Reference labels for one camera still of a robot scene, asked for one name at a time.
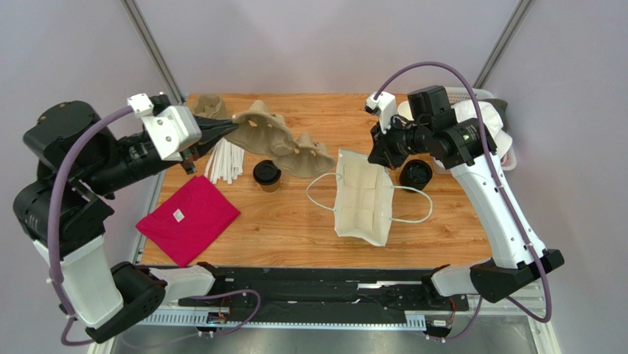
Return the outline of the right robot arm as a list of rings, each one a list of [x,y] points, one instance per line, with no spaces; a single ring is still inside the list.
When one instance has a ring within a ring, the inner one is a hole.
[[[496,145],[478,119],[459,122],[443,86],[413,91],[408,102],[411,119],[397,113],[391,94],[366,99],[365,110],[379,119],[371,129],[369,162],[396,169],[410,155],[429,153],[467,194],[492,251],[477,264],[436,268],[423,283],[439,296],[475,294],[496,303],[563,266],[562,252],[546,248],[529,226],[505,180]]]

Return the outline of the single pulp cup carrier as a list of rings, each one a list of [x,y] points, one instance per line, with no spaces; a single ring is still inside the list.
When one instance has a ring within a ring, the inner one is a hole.
[[[336,165],[324,143],[314,142],[308,133],[295,138],[285,118],[272,113],[261,100],[235,114],[233,123],[238,128],[226,136],[228,142],[249,153],[267,156],[292,176],[316,178]]]

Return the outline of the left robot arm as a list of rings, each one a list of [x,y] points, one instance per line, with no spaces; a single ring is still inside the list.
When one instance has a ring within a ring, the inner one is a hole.
[[[49,265],[61,310],[85,325],[89,343],[118,336],[165,303],[210,295],[216,273],[207,263],[109,266],[104,222],[116,191],[176,164],[193,173],[195,161],[236,128],[229,119],[197,117],[166,95],[139,94],[103,118],[83,101],[54,105],[24,134],[38,171],[13,211]]]

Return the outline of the brown paper coffee cup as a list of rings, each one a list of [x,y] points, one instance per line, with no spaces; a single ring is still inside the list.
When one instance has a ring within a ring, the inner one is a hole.
[[[276,192],[280,188],[281,181],[280,180],[276,180],[276,181],[273,181],[272,183],[270,183],[270,182],[259,182],[258,185],[259,185],[259,188],[263,192],[273,193],[273,192]]]

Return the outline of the stack of pulp cup carriers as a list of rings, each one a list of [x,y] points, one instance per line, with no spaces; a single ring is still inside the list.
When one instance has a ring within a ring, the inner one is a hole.
[[[192,114],[209,119],[228,119],[226,103],[217,94],[201,94],[192,106]]]

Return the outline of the green white paper bag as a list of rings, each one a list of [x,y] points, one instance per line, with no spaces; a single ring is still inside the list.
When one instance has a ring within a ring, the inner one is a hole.
[[[373,246],[384,247],[388,241],[391,224],[423,223],[433,214],[433,199],[414,187],[393,184],[386,168],[371,164],[367,156],[352,150],[340,149],[335,172],[336,195],[334,206],[317,202],[310,194],[310,188],[324,173],[315,178],[306,188],[306,196],[315,205],[331,211],[334,215],[335,232],[339,237],[360,238]],[[428,213],[418,220],[395,218],[393,199],[396,190],[418,193],[428,200]]]

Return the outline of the black cup lid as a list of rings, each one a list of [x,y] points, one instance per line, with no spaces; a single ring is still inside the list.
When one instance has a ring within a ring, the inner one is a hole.
[[[253,169],[253,178],[256,183],[263,186],[275,184],[280,180],[282,171],[272,160],[263,160],[257,163]]]

